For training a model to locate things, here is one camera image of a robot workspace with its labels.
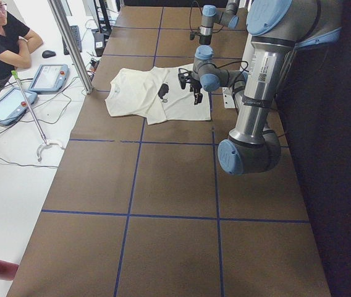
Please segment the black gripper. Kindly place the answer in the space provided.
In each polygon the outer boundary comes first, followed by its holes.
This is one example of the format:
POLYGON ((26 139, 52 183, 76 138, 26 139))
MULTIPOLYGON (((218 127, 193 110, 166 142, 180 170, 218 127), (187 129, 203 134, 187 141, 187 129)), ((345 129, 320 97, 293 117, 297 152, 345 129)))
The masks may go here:
POLYGON ((202 102, 201 83, 194 78, 193 71, 180 67, 177 76, 182 90, 185 90, 187 84, 190 84, 190 91, 193 92, 194 96, 194 105, 200 104, 202 102))

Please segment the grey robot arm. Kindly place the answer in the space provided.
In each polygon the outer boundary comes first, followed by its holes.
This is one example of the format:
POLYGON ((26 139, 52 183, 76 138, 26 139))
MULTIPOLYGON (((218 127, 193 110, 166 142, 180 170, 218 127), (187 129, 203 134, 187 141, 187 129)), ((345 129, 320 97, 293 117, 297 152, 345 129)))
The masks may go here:
POLYGON ((198 1, 192 1, 189 15, 190 34, 189 39, 194 40, 199 37, 200 45, 210 45, 212 35, 219 33, 224 27, 235 29, 239 23, 237 11, 240 7, 249 11, 253 1, 244 1, 240 5, 240 1, 228 1, 225 11, 220 11, 216 6, 206 4, 200 7, 198 1), (194 4, 197 5, 201 13, 201 25, 199 29, 194 30, 191 25, 192 9, 194 4))
POLYGON ((278 164, 281 146, 267 124, 269 109, 295 53, 339 39, 342 7, 342 1, 253 1, 246 21, 251 39, 245 47, 252 56, 247 68, 238 71, 215 65, 210 42, 214 24, 236 27, 239 2, 229 1, 224 11, 213 5, 203 7, 193 67, 180 70, 178 80, 194 94, 196 103, 205 91, 231 90, 238 118, 228 138, 218 145, 225 172, 261 173, 278 164))

